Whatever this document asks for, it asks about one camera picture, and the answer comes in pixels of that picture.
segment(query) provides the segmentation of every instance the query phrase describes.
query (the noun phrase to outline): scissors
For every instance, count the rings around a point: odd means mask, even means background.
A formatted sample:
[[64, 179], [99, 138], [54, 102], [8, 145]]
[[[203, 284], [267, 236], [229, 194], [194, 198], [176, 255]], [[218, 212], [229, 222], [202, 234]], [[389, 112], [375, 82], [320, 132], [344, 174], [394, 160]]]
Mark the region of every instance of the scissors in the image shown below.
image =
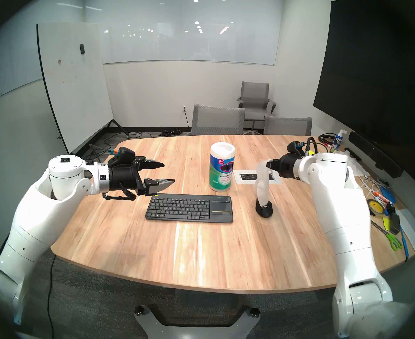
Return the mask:
[[374, 221], [371, 221], [371, 224], [373, 224], [375, 227], [377, 227], [380, 231], [382, 231], [386, 235], [386, 237], [390, 240], [391, 248], [393, 250], [402, 249], [402, 244], [400, 243], [400, 241], [396, 237], [394, 237], [390, 232], [385, 231]]

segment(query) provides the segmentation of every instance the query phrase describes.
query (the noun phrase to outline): chair backrest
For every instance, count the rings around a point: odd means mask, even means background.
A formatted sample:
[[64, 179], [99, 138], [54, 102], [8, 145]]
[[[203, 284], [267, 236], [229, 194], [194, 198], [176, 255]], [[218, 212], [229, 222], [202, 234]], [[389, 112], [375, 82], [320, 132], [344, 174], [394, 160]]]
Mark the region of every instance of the chair backrest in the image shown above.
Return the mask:
[[311, 136], [312, 118], [265, 117], [265, 135]]
[[194, 105], [191, 135], [241, 135], [245, 108], [221, 108]]
[[242, 81], [240, 100], [244, 101], [244, 108], [267, 108], [269, 100], [269, 84]]

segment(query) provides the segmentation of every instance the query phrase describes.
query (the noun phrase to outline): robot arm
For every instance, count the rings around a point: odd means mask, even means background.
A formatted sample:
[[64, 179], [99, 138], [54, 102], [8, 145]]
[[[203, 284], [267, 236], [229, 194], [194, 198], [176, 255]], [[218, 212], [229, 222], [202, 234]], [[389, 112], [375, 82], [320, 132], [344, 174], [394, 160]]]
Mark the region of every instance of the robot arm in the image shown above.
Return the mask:
[[[267, 163], [267, 167], [276, 170], [281, 177], [311, 185], [319, 224], [336, 261], [338, 278], [333, 295], [333, 326], [338, 337], [362, 333], [363, 326], [357, 326], [357, 322], [368, 321], [365, 317], [375, 306], [382, 310], [374, 312], [382, 314], [385, 303], [393, 300], [388, 283], [375, 266], [369, 209], [347, 161], [347, 156], [340, 154], [301, 156], [293, 151]], [[387, 315], [394, 317], [395, 311]], [[380, 318], [380, 322], [374, 324], [372, 336], [382, 331], [385, 320]]]
[[[27, 283], [36, 262], [62, 234], [85, 196], [103, 193], [106, 199], [135, 200], [135, 194], [128, 189], [148, 196], [175, 181], [145, 179], [143, 183], [140, 170], [164, 164], [135, 156], [125, 147], [115, 154], [108, 164], [73, 155], [57, 156], [21, 199], [0, 255], [0, 291], [11, 300], [15, 323], [20, 324]], [[93, 182], [84, 177], [84, 170], [91, 172]], [[107, 196], [113, 190], [122, 190], [126, 197]]]

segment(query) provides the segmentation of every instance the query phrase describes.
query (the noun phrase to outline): floor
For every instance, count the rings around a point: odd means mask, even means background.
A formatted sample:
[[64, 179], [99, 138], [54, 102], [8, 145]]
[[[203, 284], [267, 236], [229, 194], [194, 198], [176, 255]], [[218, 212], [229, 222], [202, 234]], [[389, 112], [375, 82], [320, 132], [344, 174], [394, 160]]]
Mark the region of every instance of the floor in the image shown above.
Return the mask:
[[[96, 145], [115, 147], [124, 134], [104, 135]], [[143, 134], [141, 138], [158, 136]], [[107, 154], [101, 155], [103, 161]], [[47, 316], [48, 250], [31, 277], [29, 299], [18, 331], [51, 338]], [[243, 306], [258, 307], [261, 320], [248, 339], [334, 338], [331, 299], [334, 289], [284, 294], [218, 294], [163, 288], [107, 276], [55, 259], [49, 301], [54, 338], [138, 338], [147, 335], [135, 321], [135, 306], [147, 305], [163, 324], [230, 325]]]

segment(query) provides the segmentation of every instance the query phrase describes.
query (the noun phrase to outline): black tv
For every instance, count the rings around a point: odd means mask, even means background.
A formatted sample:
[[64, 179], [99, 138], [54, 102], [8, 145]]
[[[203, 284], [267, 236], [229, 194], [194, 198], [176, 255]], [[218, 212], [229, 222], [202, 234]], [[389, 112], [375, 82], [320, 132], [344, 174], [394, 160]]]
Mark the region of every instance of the black tv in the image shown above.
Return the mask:
[[393, 0], [331, 2], [313, 105], [415, 180], [415, 22]]

